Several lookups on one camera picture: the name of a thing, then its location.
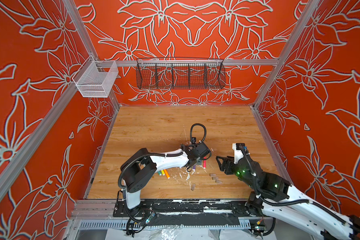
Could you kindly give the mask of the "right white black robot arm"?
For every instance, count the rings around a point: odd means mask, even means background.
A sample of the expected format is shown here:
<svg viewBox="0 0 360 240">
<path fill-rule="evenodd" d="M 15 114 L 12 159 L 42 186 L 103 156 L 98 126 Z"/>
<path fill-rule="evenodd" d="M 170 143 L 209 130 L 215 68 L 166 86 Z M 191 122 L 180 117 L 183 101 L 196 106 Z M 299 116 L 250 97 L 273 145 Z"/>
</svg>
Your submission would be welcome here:
<svg viewBox="0 0 360 240">
<path fill-rule="evenodd" d="M 217 156 L 220 171 L 234 175 L 252 192 L 248 214 L 292 225 L 316 240 L 359 240 L 360 218 L 343 215 L 310 198 L 283 177 L 262 170 L 243 143 L 233 144 L 234 156 Z"/>
</svg>

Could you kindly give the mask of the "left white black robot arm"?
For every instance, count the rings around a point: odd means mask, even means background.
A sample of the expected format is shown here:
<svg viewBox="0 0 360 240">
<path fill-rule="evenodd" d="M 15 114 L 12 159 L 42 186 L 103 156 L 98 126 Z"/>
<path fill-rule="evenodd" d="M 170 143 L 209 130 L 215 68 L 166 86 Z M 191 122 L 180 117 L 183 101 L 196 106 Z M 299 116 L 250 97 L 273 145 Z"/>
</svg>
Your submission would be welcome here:
<svg viewBox="0 0 360 240">
<path fill-rule="evenodd" d="M 157 172 L 171 168 L 186 168 L 188 172 L 193 166 L 208 160 L 212 151 L 204 143 L 207 128 L 199 123 L 190 129 L 190 144 L 181 145 L 178 150 L 166 153 L 152 153 L 142 148 L 132 155 L 122 166 L 118 179 L 128 210 L 141 203 L 141 190 Z"/>
</svg>

